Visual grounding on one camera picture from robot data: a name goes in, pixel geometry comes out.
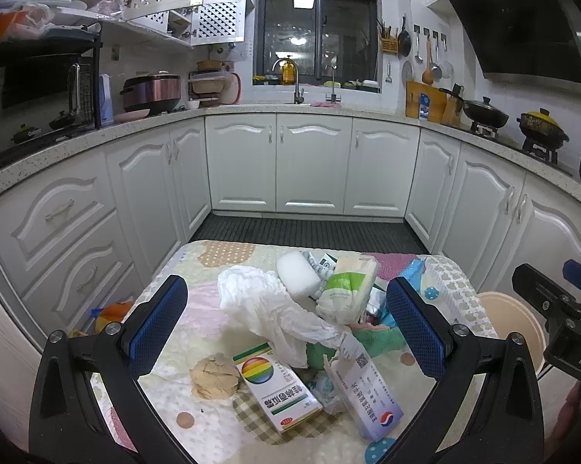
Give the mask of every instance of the blue gripper pad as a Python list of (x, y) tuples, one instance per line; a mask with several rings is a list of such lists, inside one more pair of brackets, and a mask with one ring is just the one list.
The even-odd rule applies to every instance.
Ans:
[(419, 301), (415, 303), (410, 295), (415, 290), (408, 283), (404, 283), (406, 281), (401, 284), (396, 279), (389, 282), (387, 309), (409, 344), (423, 374), (438, 381), (445, 374), (445, 346), (418, 308), (419, 305), (426, 304), (416, 293)]
[[(138, 305), (129, 317), (143, 320), (127, 347), (131, 360), (128, 370), (134, 379), (147, 375), (153, 369), (186, 305), (187, 284), (183, 278), (173, 275), (166, 279), (149, 302)], [(143, 314), (135, 316), (140, 307), (143, 307)]]

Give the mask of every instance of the bed sheet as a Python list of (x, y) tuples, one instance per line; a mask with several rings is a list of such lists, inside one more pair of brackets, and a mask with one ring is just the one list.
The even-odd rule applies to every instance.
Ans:
[[(196, 362), (217, 353), (231, 358), (264, 342), (262, 337), (229, 321), (220, 310), (218, 275), (234, 264), (255, 266), (264, 271), (275, 270), (277, 258), (296, 249), (301, 248), (220, 241), (186, 244), (178, 249), (132, 308), (148, 301), (171, 274), (179, 275), (187, 282), (186, 309), (151, 373), (140, 377), (138, 382), (164, 423), (199, 464), (254, 462), (254, 459), (262, 462), (271, 459), (276, 464), (371, 464), (401, 434), (434, 385), (433, 379), (422, 374), (407, 346), (374, 358), (376, 367), (404, 411), (400, 423), (378, 443), (359, 436), (348, 413), (336, 416), (322, 413), (280, 436), (245, 385), (241, 385), (229, 399), (207, 400), (192, 396), (189, 370)], [(334, 257), (361, 255), (358, 252), (305, 249), (316, 257), (325, 252)], [(406, 254), (373, 255), (381, 262), (379, 277), (385, 280), (395, 277), (416, 258)], [(482, 380), (481, 375), (474, 378), (441, 448), (459, 440)], [(91, 384), (114, 439), (134, 450), (112, 408), (101, 377), (93, 374)], [(177, 424), (177, 415), (181, 412), (192, 414), (194, 424), (191, 428), (183, 429)]]

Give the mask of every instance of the window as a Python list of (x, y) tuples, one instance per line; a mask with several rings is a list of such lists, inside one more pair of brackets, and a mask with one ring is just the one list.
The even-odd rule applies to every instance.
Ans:
[(376, 0), (259, 0), (258, 74), (290, 57), (300, 81), (375, 80)]

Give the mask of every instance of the package box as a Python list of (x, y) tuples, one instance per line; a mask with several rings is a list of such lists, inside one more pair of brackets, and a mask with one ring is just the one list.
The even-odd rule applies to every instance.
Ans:
[(322, 410), (322, 404), (268, 343), (232, 358), (258, 404), (278, 432)]
[(351, 333), (344, 336), (340, 349), (324, 367), (364, 438), (380, 440), (404, 415), (365, 348)]

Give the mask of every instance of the range hood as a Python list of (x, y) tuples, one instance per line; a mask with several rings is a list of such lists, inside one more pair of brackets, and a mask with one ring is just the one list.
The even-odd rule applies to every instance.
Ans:
[(558, 0), (449, 0), (484, 77), (581, 96), (575, 34)]

